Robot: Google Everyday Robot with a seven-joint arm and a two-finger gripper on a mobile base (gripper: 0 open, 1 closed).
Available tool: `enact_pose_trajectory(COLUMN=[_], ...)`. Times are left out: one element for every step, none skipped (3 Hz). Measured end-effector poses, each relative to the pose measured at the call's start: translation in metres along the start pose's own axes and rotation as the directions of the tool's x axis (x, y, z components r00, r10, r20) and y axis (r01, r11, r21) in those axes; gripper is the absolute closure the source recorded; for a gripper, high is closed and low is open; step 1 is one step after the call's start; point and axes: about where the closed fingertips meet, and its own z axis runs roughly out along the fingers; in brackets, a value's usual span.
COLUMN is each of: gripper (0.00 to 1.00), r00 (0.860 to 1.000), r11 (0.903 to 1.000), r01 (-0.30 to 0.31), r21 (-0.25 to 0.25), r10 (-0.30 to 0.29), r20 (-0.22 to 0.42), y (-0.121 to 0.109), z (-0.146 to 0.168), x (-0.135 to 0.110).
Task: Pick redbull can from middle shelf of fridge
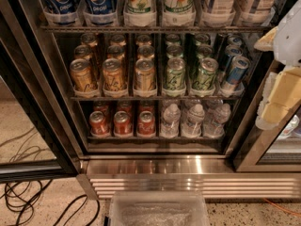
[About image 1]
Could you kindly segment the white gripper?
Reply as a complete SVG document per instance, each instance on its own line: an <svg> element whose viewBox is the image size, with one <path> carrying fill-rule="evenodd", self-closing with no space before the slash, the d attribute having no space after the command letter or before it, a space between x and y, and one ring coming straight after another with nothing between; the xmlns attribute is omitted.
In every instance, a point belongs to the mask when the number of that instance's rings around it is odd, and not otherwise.
<svg viewBox="0 0 301 226"><path fill-rule="evenodd" d="M258 39L254 48L273 51L277 61L286 65L280 73L269 73L258 107L256 126L275 128L301 100L301 0L282 18L278 26Z"/></svg>

